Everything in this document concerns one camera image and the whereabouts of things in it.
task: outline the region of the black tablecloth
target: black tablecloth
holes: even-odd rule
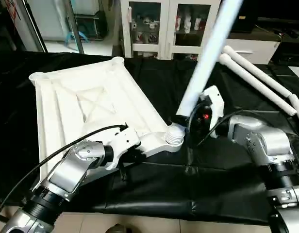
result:
[[[28,76],[109,60],[73,53],[0,53],[0,201],[38,163],[35,89]],[[160,116],[170,124],[196,63],[126,59],[125,66]],[[259,66],[299,97],[299,78],[288,67]],[[208,86],[215,84],[225,112],[235,107],[265,111],[263,116],[286,132],[299,133],[288,117],[237,75],[217,64]],[[291,138],[299,156],[299,140]],[[159,216],[266,224],[270,206],[265,187],[247,152],[226,138],[209,139],[196,150],[184,144],[177,153],[161,152],[80,188],[67,211]],[[10,198],[19,204],[36,175]]]

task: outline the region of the tiled floor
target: tiled floor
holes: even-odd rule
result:
[[[3,215],[17,210],[9,207]],[[269,227],[213,222],[190,222],[157,217],[63,213],[56,222],[55,233],[105,233],[115,224],[130,227],[133,233],[270,233]]]

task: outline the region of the black cloth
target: black cloth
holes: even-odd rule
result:
[[[34,72],[50,72],[109,60],[74,53],[0,53],[0,201],[38,164]],[[125,59],[163,120],[170,124],[196,63]],[[299,78],[288,67],[259,66],[299,97]],[[288,117],[242,79],[217,64],[208,82],[225,101],[225,113],[236,107],[264,111],[263,117],[287,133],[299,133]],[[299,140],[291,138],[299,156]],[[127,168],[128,182],[115,172],[80,188],[67,211],[102,212],[266,224],[270,206],[265,187],[244,148],[226,138],[208,139],[198,149],[184,144],[177,153],[161,152]],[[30,177],[10,198],[19,204],[31,187]]]

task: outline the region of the glass door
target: glass door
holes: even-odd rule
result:
[[[126,57],[163,59],[168,7],[166,0],[122,1],[122,15],[128,15],[122,17]]]
[[[167,59],[197,60],[214,24],[220,0],[175,0],[170,4]]]
[[[48,52],[112,56],[108,0],[26,1]]]

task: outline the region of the white pipe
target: white pipe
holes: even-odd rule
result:
[[[185,91],[177,115],[189,117],[203,92],[243,0],[225,0]]]
[[[292,106],[297,110],[297,116],[299,118],[299,99],[295,94],[289,96]]]
[[[278,105],[281,109],[283,109],[290,116],[296,114],[296,110],[292,108],[287,102],[285,102],[282,98],[280,98],[276,93],[270,90],[267,86],[265,86],[261,81],[256,79],[253,75],[243,69],[240,65],[238,65],[235,61],[231,59],[231,57],[227,54],[222,54],[219,57],[219,62],[229,69],[231,69],[234,73],[239,75],[243,80],[248,82],[252,87],[261,92],[268,99],[273,101],[276,105]]]
[[[228,54],[235,62],[237,62],[239,65],[241,65],[243,68],[245,68],[247,71],[249,71],[251,74],[255,75],[258,79],[262,80],[266,84],[268,84],[270,87],[278,91],[281,95],[284,97],[289,97],[292,93],[286,89],[284,86],[279,84],[277,81],[269,77],[267,74],[265,74],[263,71],[261,71],[259,68],[257,68],[255,65],[253,65],[251,62],[249,62],[247,59],[236,53],[230,46],[225,46],[223,48],[223,53]]]

